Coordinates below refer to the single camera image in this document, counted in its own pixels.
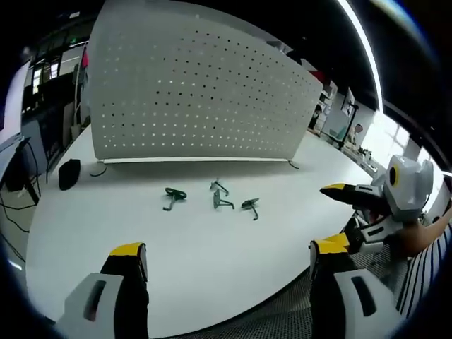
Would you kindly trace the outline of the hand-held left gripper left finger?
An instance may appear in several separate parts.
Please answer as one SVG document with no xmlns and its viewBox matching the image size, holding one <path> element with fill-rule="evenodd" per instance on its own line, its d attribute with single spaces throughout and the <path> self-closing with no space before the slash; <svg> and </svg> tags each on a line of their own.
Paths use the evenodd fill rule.
<svg viewBox="0 0 452 339">
<path fill-rule="evenodd" d="M 147 283 L 145 243 L 118 246 L 68 295 L 56 330 L 63 338 L 147 338 Z"/>
</svg>

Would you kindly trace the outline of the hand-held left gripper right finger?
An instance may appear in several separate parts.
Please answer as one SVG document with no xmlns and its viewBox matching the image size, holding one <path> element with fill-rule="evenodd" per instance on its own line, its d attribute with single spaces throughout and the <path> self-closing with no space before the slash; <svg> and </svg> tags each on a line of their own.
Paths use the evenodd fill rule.
<svg viewBox="0 0 452 339">
<path fill-rule="evenodd" d="M 310 242 L 312 338 L 388 338 L 402 322 L 393 293 L 358 268 L 345 235 Z"/>
</svg>

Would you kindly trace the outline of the person's right hand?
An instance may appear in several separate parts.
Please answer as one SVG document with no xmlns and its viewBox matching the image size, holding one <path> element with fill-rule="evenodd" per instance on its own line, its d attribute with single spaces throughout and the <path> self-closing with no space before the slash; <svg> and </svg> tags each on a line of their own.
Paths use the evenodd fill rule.
<svg viewBox="0 0 452 339">
<path fill-rule="evenodd" d="M 391 257 L 403 259 L 416 256 L 424 249 L 424 226 L 419 222 L 405 223 L 403 227 L 384 239 Z"/>
</svg>

